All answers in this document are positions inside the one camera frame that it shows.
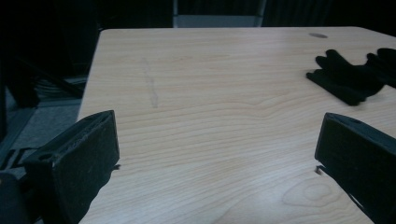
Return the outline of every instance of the light wood surface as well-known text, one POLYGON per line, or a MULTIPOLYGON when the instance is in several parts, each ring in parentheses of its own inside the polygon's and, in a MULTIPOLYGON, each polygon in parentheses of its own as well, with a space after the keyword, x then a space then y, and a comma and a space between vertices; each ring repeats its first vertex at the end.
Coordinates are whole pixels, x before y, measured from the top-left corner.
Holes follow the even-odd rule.
POLYGON ((384 47, 355 27, 102 32, 79 118, 115 110, 121 167, 81 223, 370 223, 314 153, 326 112, 396 136, 396 90, 351 107, 305 73, 384 47))

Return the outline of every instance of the stain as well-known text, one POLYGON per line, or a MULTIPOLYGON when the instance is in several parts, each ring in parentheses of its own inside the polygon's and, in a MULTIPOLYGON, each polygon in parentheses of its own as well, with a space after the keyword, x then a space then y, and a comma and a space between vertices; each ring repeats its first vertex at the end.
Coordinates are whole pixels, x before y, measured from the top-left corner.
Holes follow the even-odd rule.
POLYGON ((149 72, 151 70, 149 67, 149 62, 146 58, 143 58, 142 64, 143 64, 143 72, 145 74, 146 84, 148 86, 148 94, 149 94, 149 99, 151 101, 151 105, 153 108, 157 108, 158 107, 158 94, 155 91, 154 77, 151 77, 149 75, 149 72))
POLYGON ((319 33, 309 33, 309 35, 317 38, 328 38, 326 35, 319 34, 319 33))

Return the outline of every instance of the table top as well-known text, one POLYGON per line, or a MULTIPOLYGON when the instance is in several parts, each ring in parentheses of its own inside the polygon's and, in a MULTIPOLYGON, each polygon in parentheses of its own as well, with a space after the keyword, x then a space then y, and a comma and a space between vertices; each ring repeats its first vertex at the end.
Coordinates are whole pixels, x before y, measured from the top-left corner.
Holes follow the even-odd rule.
POLYGON ((120 169, 81 223, 370 223, 315 173, 314 153, 326 112, 396 136, 396 90, 353 107, 305 74, 326 49, 363 64, 379 48, 396 38, 356 27, 103 31, 79 118, 115 110, 120 169))

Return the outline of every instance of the black glove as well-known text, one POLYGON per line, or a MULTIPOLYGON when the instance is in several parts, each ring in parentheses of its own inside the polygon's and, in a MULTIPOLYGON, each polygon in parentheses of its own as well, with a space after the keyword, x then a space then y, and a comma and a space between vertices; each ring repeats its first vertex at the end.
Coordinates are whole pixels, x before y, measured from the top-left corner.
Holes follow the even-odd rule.
POLYGON ((367 66, 381 71, 378 78, 387 85, 396 88, 396 49, 379 49, 377 55, 367 55, 367 66))
POLYGON ((322 69, 307 73, 306 77, 346 104, 358 105, 384 87, 384 81, 378 78, 381 72, 375 66, 352 65, 334 49, 327 50, 326 56, 316 58, 322 69))

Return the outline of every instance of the scratch mark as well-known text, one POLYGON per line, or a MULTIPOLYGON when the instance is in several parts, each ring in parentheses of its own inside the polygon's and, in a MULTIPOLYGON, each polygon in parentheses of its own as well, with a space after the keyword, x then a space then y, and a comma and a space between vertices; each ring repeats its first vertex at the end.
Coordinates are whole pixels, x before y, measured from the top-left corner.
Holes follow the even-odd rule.
POLYGON ((151 105, 153 108, 157 108, 158 107, 158 94, 155 91, 154 77, 151 77, 149 75, 149 71, 151 70, 149 67, 149 62, 146 58, 143 58, 142 64, 144 66, 143 72, 145 74, 146 84, 148 85, 148 94, 149 94, 149 99, 151 101, 151 105))

